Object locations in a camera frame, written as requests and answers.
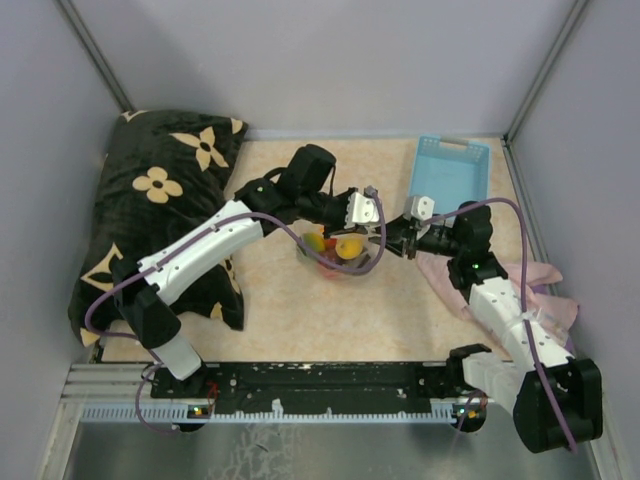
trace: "blue tray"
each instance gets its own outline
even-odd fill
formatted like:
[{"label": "blue tray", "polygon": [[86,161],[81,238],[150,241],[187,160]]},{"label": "blue tray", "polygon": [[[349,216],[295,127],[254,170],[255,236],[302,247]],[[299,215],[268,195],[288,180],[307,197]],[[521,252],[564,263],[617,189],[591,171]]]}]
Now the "blue tray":
[{"label": "blue tray", "polygon": [[409,196],[432,198],[437,213],[457,210],[469,200],[486,200],[490,167],[488,145],[423,135],[413,162]]}]

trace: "beige table surface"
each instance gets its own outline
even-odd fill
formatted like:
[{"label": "beige table surface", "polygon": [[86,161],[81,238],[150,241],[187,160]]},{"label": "beige table surface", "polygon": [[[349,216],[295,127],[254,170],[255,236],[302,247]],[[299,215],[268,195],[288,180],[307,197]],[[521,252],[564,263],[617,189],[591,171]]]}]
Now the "beige table surface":
[{"label": "beige table surface", "polygon": [[[497,138],[478,139],[492,148],[491,196],[515,200]],[[227,189],[232,192],[276,166],[296,149],[316,143],[338,159],[336,191],[371,184],[387,219],[401,213],[417,139],[255,141],[243,145]],[[520,259],[515,214],[492,205],[493,247],[502,261]],[[296,224],[297,231],[303,226]],[[495,342],[476,324],[454,317],[431,290],[416,263],[390,253],[366,277],[329,281],[302,264],[295,244],[277,231],[235,254],[245,294],[244,332],[220,319],[187,313],[182,333],[208,361],[393,361],[443,360],[449,350]],[[124,322],[114,327],[128,330]],[[148,353],[127,339],[109,339],[103,361],[146,361]]]}]

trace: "black pillow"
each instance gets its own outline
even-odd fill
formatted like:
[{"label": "black pillow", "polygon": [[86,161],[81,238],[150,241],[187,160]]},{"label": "black pillow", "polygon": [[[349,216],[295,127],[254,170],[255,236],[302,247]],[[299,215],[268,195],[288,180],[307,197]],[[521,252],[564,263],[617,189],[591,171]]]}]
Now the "black pillow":
[{"label": "black pillow", "polygon": [[[119,117],[98,185],[89,252],[68,308],[80,341],[85,312],[113,286],[114,259],[137,261],[162,250],[224,205],[223,190],[246,131],[240,120],[175,110]],[[231,258],[194,282],[171,309],[176,315],[222,316],[242,330],[243,298]],[[106,301],[92,323],[105,330],[119,318],[114,303]]]}]

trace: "gray wall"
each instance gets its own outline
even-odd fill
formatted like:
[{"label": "gray wall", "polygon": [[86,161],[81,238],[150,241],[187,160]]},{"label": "gray wall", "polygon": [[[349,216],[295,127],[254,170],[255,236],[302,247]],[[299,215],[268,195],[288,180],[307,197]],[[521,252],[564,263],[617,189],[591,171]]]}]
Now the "gray wall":
[{"label": "gray wall", "polygon": [[562,291],[581,305],[576,343],[603,370],[630,452],[640,444],[639,18],[637,0],[592,2],[516,140]]},{"label": "gray wall", "polygon": [[75,4],[138,108],[271,137],[504,133],[572,1]]},{"label": "gray wall", "polygon": [[66,303],[117,109],[51,1],[0,14],[0,478],[34,478],[69,364]]}]

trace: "pink cloth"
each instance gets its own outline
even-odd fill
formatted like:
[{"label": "pink cloth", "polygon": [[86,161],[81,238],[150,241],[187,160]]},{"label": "pink cloth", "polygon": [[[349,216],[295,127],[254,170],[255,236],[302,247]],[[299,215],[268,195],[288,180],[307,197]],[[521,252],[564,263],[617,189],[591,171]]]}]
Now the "pink cloth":
[{"label": "pink cloth", "polygon": [[[462,294],[451,285],[447,262],[449,257],[419,253],[418,268],[426,277],[431,288],[438,294],[447,308],[456,317],[463,320],[474,320],[469,305]],[[503,264],[513,282],[516,292],[520,292],[521,265],[514,263]],[[535,293],[531,287],[549,285],[562,280],[562,274],[553,265],[547,263],[527,263],[527,305],[541,309],[540,325],[560,345],[565,345],[569,335],[569,328],[578,315],[578,303],[571,298],[554,297]]]}]

